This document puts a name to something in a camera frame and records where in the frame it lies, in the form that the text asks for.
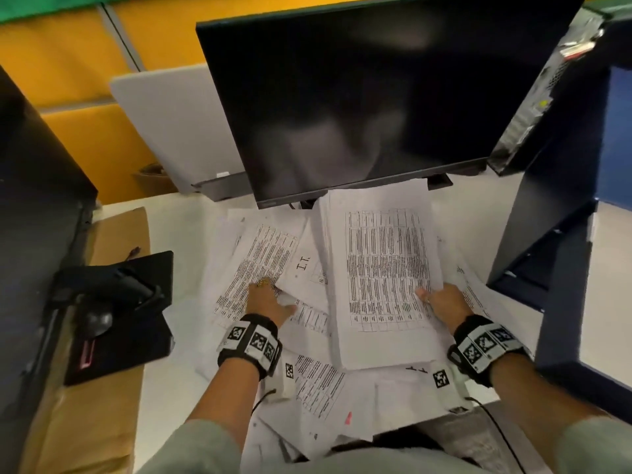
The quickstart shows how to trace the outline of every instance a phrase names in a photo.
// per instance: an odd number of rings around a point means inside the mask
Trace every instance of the person's left hand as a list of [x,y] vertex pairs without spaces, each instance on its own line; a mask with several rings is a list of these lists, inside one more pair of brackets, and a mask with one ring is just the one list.
[[270,318],[277,327],[281,327],[295,311],[295,304],[281,306],[277,302],[269,278],[261,278],[258,284],[250,284],[248,286],[246,314],[261,314],[261,316]]

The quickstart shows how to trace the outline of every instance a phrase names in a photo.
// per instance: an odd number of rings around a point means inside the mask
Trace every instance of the wire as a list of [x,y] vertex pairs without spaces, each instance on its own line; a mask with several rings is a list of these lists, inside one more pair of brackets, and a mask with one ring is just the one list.
[[254,412],[255,412],[255,410],[257,409],[257,407],[259,407],[259,404],[261,404],[261,402],[263,402],[263,400],[264,400],[265,398],[267,398],[268,396],[270,396],[270,394],[274,394],[275,392],[276,392],[276,389],[271,389],[271,390],[269,390],[268,392],[266,392],[263,396],[261,396],[261,399],[259,399],[259,400],[257,401],[257,404],[255,404],[255,407],[254,407],[254,408],[252,408],[252,412],[251,412],[250,414],[252,415],[252,413],[254,413]]
[[468,401],[474,401],[475,403],[478,404],[478,406],[481,407],[481,409],[483,409],[485,411],[485,414],[487,414],[487,416],[489,416],[489,418],[492,420],[492,422],[494,423],[494,425],[496,426],[496,429],[498,429],[498,432],[501,433],[502,436],[502,440],[505,441],[505,444],[507,444],[507,447],[510,448],[511,454],[514,456],[514,459],[517,462],[518,467],[520,468],[520,470],[523,472],[523,474],[526,474],[526,470],[523,467],[523,465],[520,463],[520,460],[517,458],[516,452],[513,450],[513,448],[511,447],[510,442],[507,440],[507,438],[505,437],[504,432],[502,431],[501,427],[498,425],[498,423],[496,422],[496,419],[494,419],[494,416],[487,410],[487,408],[485,406],[483,406],[483,403],[481,403],[478,399],[474,399],[474,398],[466,398]]

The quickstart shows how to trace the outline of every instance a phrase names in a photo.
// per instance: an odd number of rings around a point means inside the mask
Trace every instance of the hand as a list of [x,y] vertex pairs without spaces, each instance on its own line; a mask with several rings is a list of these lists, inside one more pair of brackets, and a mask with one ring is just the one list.
[[248,303],[246,314],[257,313],[270,318],[277,327],[281,327],[285,321],[294,314],[296,305],[281,306],[276,297],[269,278],[261,278],[258,284],[248,286]]
[[444,284],[443,289],[429,293],[419,287],[415,291],[423,302],[430,303],[436,316],[447,326],[450,334],[454,334],[465,318],[473,314],[463,294],[454,284]]

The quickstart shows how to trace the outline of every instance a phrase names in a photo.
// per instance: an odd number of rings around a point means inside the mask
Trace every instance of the gray shirt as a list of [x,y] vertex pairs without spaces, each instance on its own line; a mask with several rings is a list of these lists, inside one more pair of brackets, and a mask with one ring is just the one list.
[[[632,473],[632,427],[595,417],[566,430],[557,446],[558,474]],[[238,474],[241,453],[220,426],[194,420],[180,426],[138,474]],[[484,474],[465,461],[429,449],[361,449],[299,464],[266,466],[275,474]]]

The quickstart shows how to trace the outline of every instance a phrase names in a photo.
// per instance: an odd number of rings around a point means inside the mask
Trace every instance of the desk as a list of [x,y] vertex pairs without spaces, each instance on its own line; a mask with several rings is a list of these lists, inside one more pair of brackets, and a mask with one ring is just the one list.
[[[482,280],[494,261],[504,225],[513,205],[520,175],[498,178],[491,172],[476,177],[453,176],[454,186],[431,192],[436,223],[448,233]],[[229,208],[254,208],[250,195],[214,203],[201,195],[178,193],[104,206],[95,220],[145,206],[154,253],[174,252],[173,303],[178,312],[166,311],[176,339],[171,356],[146,365],[138,413],[134,470],[138,470],[185,420],[208,382],[194,371],[197,352],[197,292],[217,217]],[[525,342],[535,349],[541,313],[498,294],[499,299],[527,333]],[[491,389],[471,381],[470,394],[491,403],[498,398]],[[428,419],[445,414],[429,403]]]

